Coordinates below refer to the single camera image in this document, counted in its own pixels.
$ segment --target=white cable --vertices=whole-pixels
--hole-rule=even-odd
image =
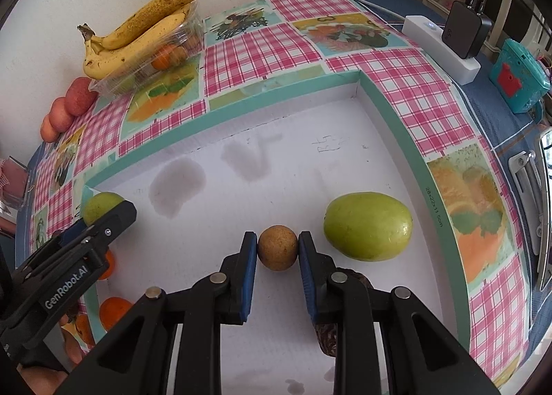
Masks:
[[[406,20],[406,18],[403,17],[402,15],[399,15],[398,13],[395,13],[395,12],[393,12],[393,11],[390,11],[389,9],[386,9],[385,7],[381,7],[381,6],[377,5],[377,4],[371,3],[371,2],[366,1],[366,0],[357,0],[357,1],[360,2],[360,3],[362,3],[362,4],[364,4],[364,5],[366,5],[366,6],[368,6],[368,7],[373,8],[373,9],[377,9],[377,10],[379,10],[379,11],[388,13],[388,14],[392,15],[393,17],[395,17],[395,18],[401,20],[401,21],[405,21],[405,20]]]

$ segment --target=banana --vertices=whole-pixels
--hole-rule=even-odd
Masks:
[[[190,4],[186,4],[157,22],[129,45],[113,51],[103,49],[93,41],[94,31],[86,24],[78,26],[78,30],[85,39],[86,57],[83,63],[85,74],[92,79],[103,79],[129,60],[152,48],[159,39],[179,27],[186,20],[189,10]]]
[[[151,0],[108,36],[93,36],[92,41],[109,50],[125,47],[174,10],[192,1]]]

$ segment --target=orange fruit print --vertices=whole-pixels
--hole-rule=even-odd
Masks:
[[[428,163],[452,220],[466,281],[496,262],[507,216],[489,170],[471,166],[460,173],[446,160]]]
[[[168,93],[149,98],[129,115],[129,121],[137,123],[147,120],[150,116],[170,108],[178,96],[179,93]]]

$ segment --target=green fruit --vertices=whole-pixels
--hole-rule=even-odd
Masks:
[[[92,196],[82,210],[82,218],[89,227],[124,199],[114,192],[100,192]]]
[[[350,258],[388,260],[408,245],[412,215],[401,202],[385,194],[346,194],[328,205],[324,234],[338,251]]]

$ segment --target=blue gripper pad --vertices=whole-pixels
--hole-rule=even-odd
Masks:
[[[69,244],[71,241],[76,239],[79,234],[81,234],[83,231],[85,231],[86,224],[82,219],[79,219],[76,221],[73,225],[67,228],[62,234],[61,234],[61,246]]]
[[[303,234],[299,235],[299,267],[301,268],[301,279],[303,280],[303,292],[305,292],[307,311],[311,317],[311,321],[315,323],[318,317],[316,309],[316,287]]]
[[[253,282],[255,281],[255,268],[257,267],[257,235],[248,231],[244,236],[244,243],[247,251],[247,264],[244,274],[244,284],[242,285],[242,308],[239,316],[242,322],[247,321],[247,316],[251,312],[251,300],[253,298]]]

